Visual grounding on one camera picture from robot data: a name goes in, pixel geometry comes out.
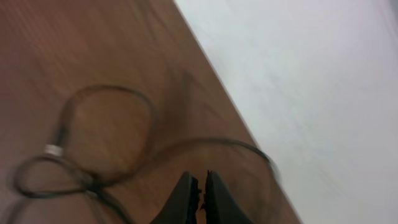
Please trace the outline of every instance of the cable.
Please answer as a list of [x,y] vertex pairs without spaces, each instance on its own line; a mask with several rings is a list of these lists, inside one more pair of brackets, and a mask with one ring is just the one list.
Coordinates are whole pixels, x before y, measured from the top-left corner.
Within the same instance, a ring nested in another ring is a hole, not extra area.
[[[147,105],[152,120],[150,124],[149,136],[146,139],[146,143],[144,144],[143,152],[152,147],[152,136],[155,132],[155,128],[158,122],[158,116],[155,106],[152,104],[151,100],[148,99],[148,97],[146,97],[144,94],[130,88],[115,85],[93,85],[77,91],[67,100],[64,107],[62,108],[60,117],[58,119],[57,129],[55,131],[55,134],[53,135],[53,138],[50,141],[50,144],[48,144],[46,147],[46,153],[44,155],[28,159],[27,161],[17,166],[16,171],[13,175],[12,187],[24,198],[18,201],[9,209],[9,211],[3,214],[2,221],[0,222],[1,224],[15,224],[18,221],[21,213],[26,209],[28,204],[32,202],[32,199],[56,198],[71,194],[86,195],[93,214],[100,224],[105,224],[105,222],[101,216],[101,212],[98,210],[98,207],[95,204],[95,201],[100,202],[104,206],[110,208],[125,224],[133,224],[134,220],[128,215],[128,213],[118,202],[118,200],[114,198],[111,194],[107,193],[107,191],[105,191],[105,188],[114,186],[126,180],[130,180],[143,168],[153,164],[154,162],[159,162],[160,160],[168,160],[176,156],[177,154],[193,149],[192,147],[187,146],[193,146],[197,144],[221,144],[227,146],[239,146],[241,147],[241,149],[247,149],[263,158],[264,162],[271,168],[272,176],[278,182],[279,173],[276,169],[276,166],[267,155],[265,155],[255,146],[252,146],[242,141],[228,138],[196,138],[177,142],[171,146],[166,147],[165,150],[161,150],[152,158],[142,158],[143,162],[141,162],[135,170],[132,170],[127,174],[113,178],[111,180],[100,180],[98,177],[95,177],[94,175],[79,169],[78,166],[73,164],[73,162],[63,158],[62,155],[68,142],[69,125],[74,117],[76,108],[87,97],[101,91],[121,91],[124,93],[129,93],[138,97]],[[80,187],[68,190],[40,192],[33,191],[27,188],[25,180],[29,169],[33,165],[43,162],[53,163],[66,170],[67,173],[72,177],[73,180],[75,180],[76,183],[79,184]]]

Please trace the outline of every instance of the wood grain surface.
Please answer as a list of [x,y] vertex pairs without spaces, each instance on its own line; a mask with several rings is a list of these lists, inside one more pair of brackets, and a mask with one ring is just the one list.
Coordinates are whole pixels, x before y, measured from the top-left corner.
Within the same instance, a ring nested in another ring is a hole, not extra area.
[[[152,149],[142,152],[150,124],[143,103],[121,93],[87,99],[72,123],[66,157],[102,178],[189,138],[254,144],[172,1],[3,0],[0,36],[0,212],[19,198],[7,188],[13,167],[42,153],[62,105],[89,85],[139,90],[154,102],[160,120]],[[209,169],[221,173],[255,223],[299,223],[253,153],[206,144],[186,149],[109,189],[137,223],[157,215],[183,171],[191,171],[204,189]],[[30,176],[35,188],[73,185],[52,166],[35,167]],[[108,223],[119,223],[106,209],[104,214]],[[205,223],[203,210],[197,216]],[[81,195],[36,200],[21,221],[96,223]]]

